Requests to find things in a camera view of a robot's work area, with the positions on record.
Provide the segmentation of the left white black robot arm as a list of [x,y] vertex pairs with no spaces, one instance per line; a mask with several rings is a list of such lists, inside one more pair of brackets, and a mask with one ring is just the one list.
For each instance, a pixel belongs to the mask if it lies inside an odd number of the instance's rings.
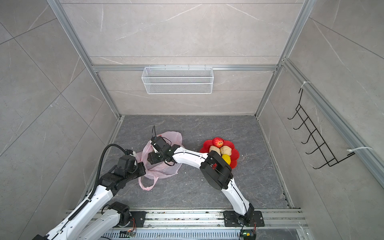
[[93,224],[87,225],[96,213],[111,200],[129,181],[146,174],[143,163],[138,163],[136,153],[125,150],[118,164],[99,177],[92,192],[55,228],[46,235],[36,235],[35,240],[96,240],[115,226],[133,223],[130,208],[114,202]]

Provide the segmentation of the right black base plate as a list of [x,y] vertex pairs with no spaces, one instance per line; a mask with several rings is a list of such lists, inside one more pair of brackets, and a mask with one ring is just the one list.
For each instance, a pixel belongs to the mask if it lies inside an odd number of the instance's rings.
[[235,211],[223,211],[224,223],[226,227],[264,227],[264,217],[260,211],[253,211],[245,216],[237,214]]

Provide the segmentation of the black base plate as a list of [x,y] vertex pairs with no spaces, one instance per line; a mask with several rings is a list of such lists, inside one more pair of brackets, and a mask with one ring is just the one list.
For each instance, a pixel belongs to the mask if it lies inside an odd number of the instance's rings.
[[121,215],[120,222],[118,227],[120,228],[130,228],[134,227],[142,228],[146,219],[147,212],[126,212]]
[[237,214],[235,211],[223,211],[224,223],[226,227],[264,227],[264,217],[260,211],[253,211],[245,216]]

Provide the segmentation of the aluminium mounting rail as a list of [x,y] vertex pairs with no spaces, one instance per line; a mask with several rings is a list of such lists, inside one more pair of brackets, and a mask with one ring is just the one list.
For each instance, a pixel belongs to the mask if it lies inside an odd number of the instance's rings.
[[[254,227],[226,227],[223,211],[213,210],[131,210],[147,212],[144,226],[139,230],[189,230],[189,229],[253,229]],[[259,209],[265,226],[257,229],[308,229],[300,209]]]

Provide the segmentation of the beige fake fruit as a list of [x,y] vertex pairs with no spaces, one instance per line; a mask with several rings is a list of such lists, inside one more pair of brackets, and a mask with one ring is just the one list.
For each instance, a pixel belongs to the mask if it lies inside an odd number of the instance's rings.
[[222,146],[220,148],[220,153],[221,153],[221,155],[231,156],[232,155],[232,148],[229,146]]

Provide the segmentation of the red fake apple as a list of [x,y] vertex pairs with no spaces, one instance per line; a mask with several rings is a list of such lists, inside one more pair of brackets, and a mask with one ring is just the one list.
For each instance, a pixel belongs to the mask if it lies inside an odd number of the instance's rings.
[[220,149],[224,145],[224,140],[222,138],[216,137],[212,139],[212,145]]

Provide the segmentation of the pink plastic bag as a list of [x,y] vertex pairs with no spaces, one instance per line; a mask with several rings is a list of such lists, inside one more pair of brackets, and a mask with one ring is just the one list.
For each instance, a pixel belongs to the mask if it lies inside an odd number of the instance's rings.
[[[183,146],[183,137],[180,132],[169,131],[160,134],[160,136],[167,138],[167,143],[171,141],[171,145]],[[143,151],[137,153],[137,159],[140,160],[140,162],[144,163],[146,169],[146,174],[142,177],[139,177],[139,185],[144,191],[152,190],[158,180],[170,178],[176,175],[182,166],[182,164],[175,164],[174,166],[169,166],[164,162],[151,165],[148,161],[148,156],[152,152],[154,152],[153,146],[151,145],[151,141],[148,141]],[[153,184],[149,187],[145,187],[145,185],[143,184],[145,179],[152,180]]]

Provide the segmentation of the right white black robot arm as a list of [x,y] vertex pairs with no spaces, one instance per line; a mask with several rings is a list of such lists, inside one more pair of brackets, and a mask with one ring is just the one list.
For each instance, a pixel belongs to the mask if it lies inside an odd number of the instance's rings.
[[230,165],[217,152],[198,153],[170,143],[164,137],[152,137],[150,144],[154,151],[149,154],[149,162],[152,165],[163,162],[168,166],[185,164],[200,169],[207,182],[222,191],[230,201],[238,221],[249,226],[255,208],[239,190]]

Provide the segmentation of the beige fake potato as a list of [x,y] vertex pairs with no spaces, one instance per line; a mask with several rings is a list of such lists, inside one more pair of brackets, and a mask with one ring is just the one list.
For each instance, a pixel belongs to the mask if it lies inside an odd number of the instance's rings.
[[216,152],[216,153],[218,153],[219,155],[221,155],[221,150],[218,148],[218,147],[216,147],[216,146],[210,146],[210,148],[209,148],[209,153],[210,152]]

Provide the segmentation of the red flower-shaped plastic bowl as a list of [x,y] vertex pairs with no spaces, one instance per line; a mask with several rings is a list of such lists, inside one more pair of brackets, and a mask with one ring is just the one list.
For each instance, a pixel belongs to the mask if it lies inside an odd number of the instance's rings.
[[[212,140],[205,141],[204,144],[203,144],[203,147],[200,150],[200,153],[209,153],[210,146],[213,146],[212,145]],[[223,146],[229,146],[229,147],[232,148],[232,155],[231,155],[232,162],[231,162],[231,165],[229,165],[229,166],[232,169],[236,168],[237,163],[238,163],[238,159],[240,157],[240,154],[239,154],[238,150],[235,148],[235,145],[232,142],[227,141],[227,140],[224,140],[224,145]]]

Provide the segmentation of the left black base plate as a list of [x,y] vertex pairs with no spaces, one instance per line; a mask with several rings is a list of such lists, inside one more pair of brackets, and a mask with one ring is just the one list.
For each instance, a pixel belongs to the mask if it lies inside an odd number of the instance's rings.
[[118,227],[120,228],[130,228],[134,227],[142,228],[146,219],[147,212],[126,212],[121,215],[120,222]]

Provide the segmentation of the yellow fake lemon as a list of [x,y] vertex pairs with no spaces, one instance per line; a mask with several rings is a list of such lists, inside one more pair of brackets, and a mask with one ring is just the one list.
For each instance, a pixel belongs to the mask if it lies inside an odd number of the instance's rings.
[[232,160],[231,160],[231,156],[226,155],[226,154],[223,154],[223,155],[222,155],[222,159],[223,159],[228,165],[231,165],[231,162],[232,162]]

